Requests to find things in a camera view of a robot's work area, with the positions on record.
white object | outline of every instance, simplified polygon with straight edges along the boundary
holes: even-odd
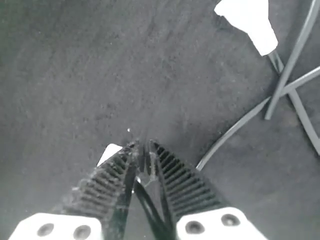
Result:
[[[176,234],[178,240],[267,240],[245,214],[234,207],[185,215],[176,224]]]
[[[101,158],[100,158],[100,160],[99,160],[99,162],[97,163],[96,166],[97,167],[100,166],[102,163],[107,161],[109,158],[111,158],[113,155],[115,155],[121,149],[122,149],[122,146],[119,146],[119,145],[116,145],[116,144],[113,144],[113,143],[109,144],[105,148],[105,150],[104,150],[104,152],[103,152],[103,154],[102,154],[102,156],[101,156]]]
[[[9,238],[23,239],[103,240],[103,233],[100,221],[93,217],[37,213],[22,220]]]
[[[261,56],[276,49],[278,40],[269,21],[268,0],[222,0],[214,11],[247,33]]]

mounting hole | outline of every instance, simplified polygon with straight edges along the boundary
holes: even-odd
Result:
[[[225,214],[221,217],[221,222],[227,227],[233,227],[240,225],[240,220],[235,215]]]
[[[75,240],[85,240],[89,237],[91,233],[91,228],[88,225],[78,226],[73,233],[73,238]]]
[[[39,237],[44,237],[44,236],[47,236],[49,235],[52,230],[54,229],[55,225],[53,223],[47,223],[45,225],[42,225],[39,230],[37,231],[37,235]]]
[[[205,227],[198,221],[190,221],[185,225],[185,230],[188,234],[202,234]]]

white tab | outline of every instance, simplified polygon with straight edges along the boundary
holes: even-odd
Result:
[[[278,40],[269,21],[268,0],[222,0],[214,11],[247,33],[261,56],[276,49]]]

black wire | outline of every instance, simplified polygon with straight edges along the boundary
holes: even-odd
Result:
[[[144,213],[155,238],[157,240],[173,240],[174,238],[172,231],[162,221],[155,205],[153,204],[145,188],[135,180],[133,189],[144,210]]]

gray carpet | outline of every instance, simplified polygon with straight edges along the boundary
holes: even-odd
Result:
[[[150,138],[196,164],[272,92],[277,76],[268,59],[214,14],[216,3],[0,3],[1,239],[50,210],[106,145],[130,137],[127,128],[139,137],[148,125]],[[284,62],[309,4],[270,0]],[[320,19],[293,78],[320,64],[319,35]],[[317,130],[319,89],[315,79],[298,90]],[[284,98],[271,121],[251,120],[203,173],[269,239],[319,239],[318,159]],[[131,239],[152,239],[136,199],[127,229]]]

